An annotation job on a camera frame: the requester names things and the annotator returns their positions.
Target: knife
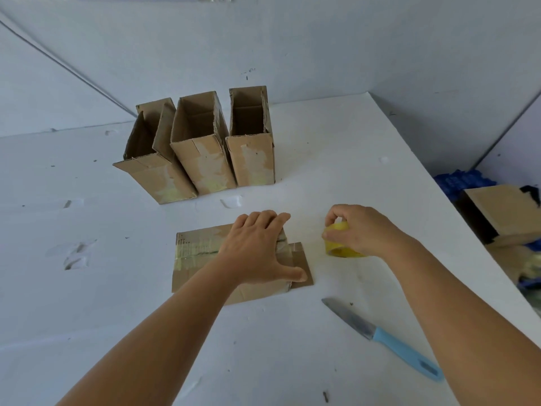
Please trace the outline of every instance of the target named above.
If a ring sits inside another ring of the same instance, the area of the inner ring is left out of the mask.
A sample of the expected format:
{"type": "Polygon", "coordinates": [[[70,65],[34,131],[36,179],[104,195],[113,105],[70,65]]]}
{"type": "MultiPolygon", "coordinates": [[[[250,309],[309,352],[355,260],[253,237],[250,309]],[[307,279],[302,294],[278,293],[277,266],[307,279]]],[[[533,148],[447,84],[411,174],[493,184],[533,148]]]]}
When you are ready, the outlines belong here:
{"type": "Polygon", "coordinates": [[[409,366],[429,377],[433,381],[441,382],[444,379],[443,371],[432,361],[410,348],[401,340],[386,332],[383,328],[376,326],[361,316],[354,314],[349,308],[334,298],[321,300],[338,317],[353,327],[355,331],[363,335],[369,341],[377,341],[391,349],[409,366]]]}

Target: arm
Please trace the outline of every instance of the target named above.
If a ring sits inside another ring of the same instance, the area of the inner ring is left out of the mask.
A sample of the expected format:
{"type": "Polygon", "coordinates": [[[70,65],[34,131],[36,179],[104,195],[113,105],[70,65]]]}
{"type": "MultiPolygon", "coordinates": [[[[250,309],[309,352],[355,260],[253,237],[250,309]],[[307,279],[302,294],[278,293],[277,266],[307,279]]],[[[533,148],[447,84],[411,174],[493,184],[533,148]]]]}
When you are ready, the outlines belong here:
{"type": "Polygon", "coordinates": [[[276,240],[288,219],[274,211],[238,217],[218,256],[118,342],[58,405],[171,405],[238,285],[306,279],[301,268],[276,260],[276,240]]]}
{"type": "Polygon", "coordinates": [[[462,405],[539,404],[541,350],[533,342],[375,209],[335,205],[325,224],[337,217],[350,229],[323,237],[387,263],[462,405]]]}

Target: white table surface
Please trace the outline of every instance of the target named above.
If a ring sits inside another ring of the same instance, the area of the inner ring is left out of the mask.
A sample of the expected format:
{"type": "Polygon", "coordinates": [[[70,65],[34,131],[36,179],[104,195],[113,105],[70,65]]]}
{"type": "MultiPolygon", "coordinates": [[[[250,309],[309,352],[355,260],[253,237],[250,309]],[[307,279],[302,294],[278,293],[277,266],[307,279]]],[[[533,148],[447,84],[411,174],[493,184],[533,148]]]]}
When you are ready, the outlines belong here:
{"type": "Polygon", "coordinates": [[[292,214],[286,234],[303,243],[316,284],[225,307],[176,404],[317,405],[323,391],[334,405],[456,404],[447,383],[363,339],[321,303],[354,303],[434,360],[379,259],[325,255],[320,233],[334,203],[388,215],[541,344],[539,318],[369,94],[279,104],[270,113],[275,185],[164,206],[111,165],[131,123],[0,140],[0,404],[56,402],[167,299],[177,231],[269,208],[292,214]],[[237,195],[238,208],[220,202],[237,195]],[[72,206],[62,209],[66,200],[72,206]],[[88,267],[64,271],[64,256],[46,256],[88,239],[97,239],[88,267]]]}

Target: cable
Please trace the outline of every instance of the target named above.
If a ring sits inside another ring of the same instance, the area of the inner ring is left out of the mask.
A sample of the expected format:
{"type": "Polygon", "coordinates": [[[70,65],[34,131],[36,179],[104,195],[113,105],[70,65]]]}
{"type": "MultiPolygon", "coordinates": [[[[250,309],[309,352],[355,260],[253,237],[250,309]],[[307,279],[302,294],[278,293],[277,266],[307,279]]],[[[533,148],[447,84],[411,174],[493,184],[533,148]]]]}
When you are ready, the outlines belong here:
{"type": "Polygon", "coordinates": [[[60,61],[58,58],[48,54],[46,51],[43,51],[41,48],[38,48],[37,46],[35,46],[33,43],[31,43],[29,40],[27,40],[26,38],[24,38],[22,35],[20,35],[19,33],[17,33],[13,28],[11,28],[10,26],[8,26],[6,23],[4,23],[1,19],[0,19],[0,24],[2,26],[4,26],[10,33],[12,33],[13,35],[15,35],[15,37],[23,40],[25,43],[27,43],[28,45],[30,45],[32,48],[34,48],[36,51],[40,52],[41,54],[43,54],[44,56],[46,56],[48,59],[54,61],[56,64],[58,64],[60,67],[64,68],[64,70],[66,70],[67,72],[69,72],[70,74],[72,74],[73,76],[77,77],[80,81],[83,81],[86,85],[88,85],[90,88],[92,88],[94,91],[98,92],[100,95],[104,96],[105,98],[107,98],[109,101],[111,101],[113,104],[115,104],[118,108],[121,108],[123,109],[124,111],[126,111],[129,115],[133,116],[134,118],[137,118],[137,115],[131,111],[130,109],[128,109],[127,107],[125,107],[124,105],[122,105],[120,102],[118,102],[116,99],[114,99],[111,95],[107,94],[105,91],[101,90],[100,88],[98,88],[97,86],[93,85],[90,81],[86,80],[84,77],[82,77],[81,75],[77,74],[74,70],[72,70],[70,67],[68,67],[67,65],[65,65],[62,61],[60,61]]]}

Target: blue knife handle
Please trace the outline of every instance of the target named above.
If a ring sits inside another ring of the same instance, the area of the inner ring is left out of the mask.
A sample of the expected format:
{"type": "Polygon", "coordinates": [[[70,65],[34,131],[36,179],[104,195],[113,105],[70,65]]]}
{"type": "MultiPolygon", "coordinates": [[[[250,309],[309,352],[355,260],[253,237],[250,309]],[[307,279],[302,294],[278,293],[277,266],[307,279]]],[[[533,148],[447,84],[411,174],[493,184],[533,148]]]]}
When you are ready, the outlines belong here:
{"type": "Polygon", "coordinates": [[[376,328],[373,341],[381,342],[391,349],[409,366],[429,377],[433,381],[441,382],[444,379],[443,371],[434,362],[428,360],[416,350],[410,348],[403,341],[396,339],[381,327],[376,328]]]}

